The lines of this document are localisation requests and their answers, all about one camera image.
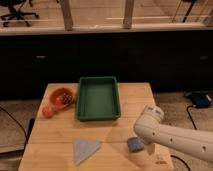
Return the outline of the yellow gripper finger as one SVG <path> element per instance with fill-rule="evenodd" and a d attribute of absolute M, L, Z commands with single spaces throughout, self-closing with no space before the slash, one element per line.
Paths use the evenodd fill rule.
<path fill-rule="evenodd" d="M 146 146 L 146 151 L 149 155 L 152 155 L 155 153 L 155 144 L 152 143 L 152 144 L 149 144 Z"/>

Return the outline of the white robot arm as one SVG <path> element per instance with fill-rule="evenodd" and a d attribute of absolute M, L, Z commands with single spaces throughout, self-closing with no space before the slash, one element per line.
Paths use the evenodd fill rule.
<path fill-rule="evenodd" d="M 144 144 L 158 143 L 213 163 L 213 132 L 165 125 L 163 119 L 160 107 L 147 105 L 134 123 L 134 132 Z"/>

